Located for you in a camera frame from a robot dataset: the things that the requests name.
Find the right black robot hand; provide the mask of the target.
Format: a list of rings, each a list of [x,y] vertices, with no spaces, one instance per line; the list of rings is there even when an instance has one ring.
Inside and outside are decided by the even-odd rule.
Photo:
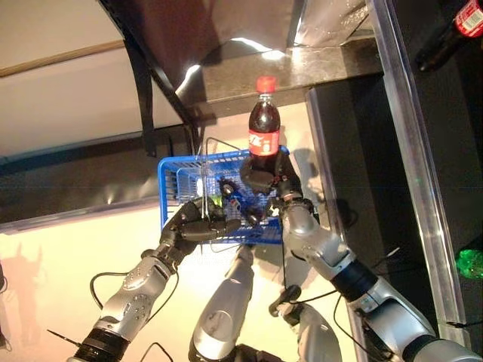
[[[250,152],[242,163],[240,177],[253,193],[268,195],[276,190],[276,195],[284,200],[303,197],[301,181],[289,152],[282,148],[268,156]]]

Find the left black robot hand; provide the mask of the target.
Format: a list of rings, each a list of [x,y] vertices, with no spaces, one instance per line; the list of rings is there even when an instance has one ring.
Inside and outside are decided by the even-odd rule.
[[[240,219],[228,219],[223,208],[211,198],[206,203],[203,198],[196,198],[180,206],[167,221],[160,244],[174,247],[187,256],[198,244],[230,235],[241,225]]]

